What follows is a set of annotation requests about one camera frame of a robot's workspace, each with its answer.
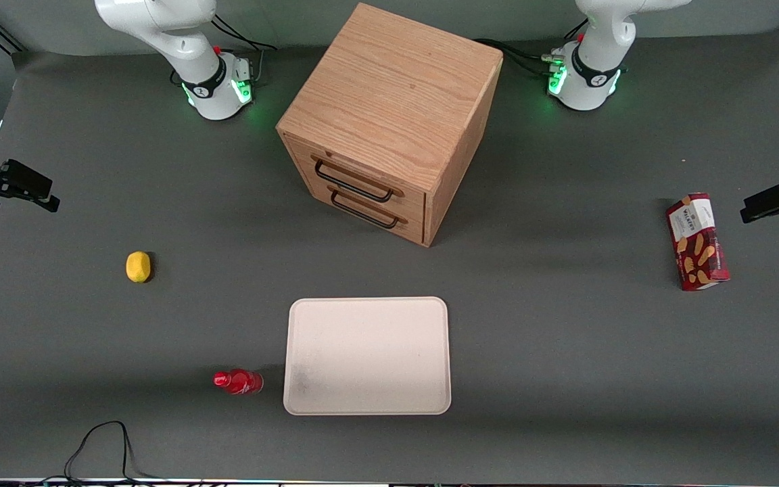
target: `white wall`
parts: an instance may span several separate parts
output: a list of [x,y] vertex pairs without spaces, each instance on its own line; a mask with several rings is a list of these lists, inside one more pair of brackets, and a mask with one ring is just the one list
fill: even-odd
[[[464,37],[526,40],[562,36],[583,18],[572,0],[368,0]],[[244,36],[278,46],[327,45],[356,0],[218,0],[218,12]],[[72,55],[148,52],[110,30],[93,0],[0,0],[0,23],[31,49]],[[779,28],[779,0],[694,0],[637,19],[640,36],[751,34]],[[211,26],[213,43],[236,46]]]

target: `bottle cap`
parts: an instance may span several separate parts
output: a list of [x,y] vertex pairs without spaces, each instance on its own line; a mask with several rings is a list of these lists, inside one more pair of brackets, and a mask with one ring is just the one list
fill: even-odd
[[212,383],[219,388],[225,388],[230,384],[230,374],[226,372],[216,372],[216,375],[212,378]]

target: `wooden cabinet top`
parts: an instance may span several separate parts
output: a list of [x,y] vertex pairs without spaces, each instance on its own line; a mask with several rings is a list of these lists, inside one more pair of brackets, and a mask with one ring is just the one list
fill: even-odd
[[359,3],[278,129],[432,191],[501,59]]

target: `white robotic arm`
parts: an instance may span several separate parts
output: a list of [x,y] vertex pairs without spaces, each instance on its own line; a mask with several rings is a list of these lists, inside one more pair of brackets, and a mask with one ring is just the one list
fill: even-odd
[[163,55],[183,80],[188,100],[210,120],[232,117],[251,101],[250,65],[217,53],[200,33],[167,34],[211,22],[216,0],[95,0],[114,30],[137,37]]
[[575,110],[593,110],[615,92],[619,65],[636,40],[636,24],[630,16],[668,10],[690,0],[575,0],[588,16],[584,40],[572,40],[552,54],[566,62],[556,68],[549,93]]

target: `wooden drawer cabinet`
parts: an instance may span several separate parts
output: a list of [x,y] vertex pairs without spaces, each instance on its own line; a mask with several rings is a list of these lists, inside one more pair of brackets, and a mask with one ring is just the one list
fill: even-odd
[[501,61],[360,3],[276,129],[313,197],[430,246],[482,139]]

